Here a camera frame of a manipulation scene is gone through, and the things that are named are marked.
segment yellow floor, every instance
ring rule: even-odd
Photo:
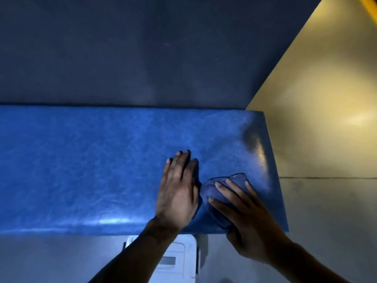
[[[377,26],[359,0],[323,0],[248,108],[282,177],[377,177]]]

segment orange strip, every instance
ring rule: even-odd
[[[377,25],[377,2],[376,0],[360,0],[366,11]]]

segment floor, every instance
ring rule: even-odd
[[[323,0],[248,109],[265,112],[289,236],[352,282],[377,277],[377,26],[358,0]],[[286,282],[197,238],[197,282]],[[2,238],[4,282],[88,281],[125,237]]]

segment person's right arm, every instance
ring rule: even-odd
[[[218,182],[216,187],[239,213],[213,198],[209,202],[234,224],[227,238],[240,255],[270,264],[293,283],[347,283],[285,235],[248,182],[251,197],[231,180],[227,184],[234,192]]]

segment hand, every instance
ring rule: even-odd
[[[234,224],[235,228],[230,228],[227,234],[228,240],[240,255],[274,265],[292,242],[274,221],[249,182],[245,184],[251,198],[231,180],[227,179],[226,183],[234,192],[219,182],[216,182],[216,187],[239,213],[213,198],[209,198],[209,202]]]
[[[156,203],[155,218],[177,233],[189,224],[198,208],[198,188],[193,180],[197,160],[184,169],[188,155],[188,151],[177,152],[171,163],[170,159],[166,161]]]

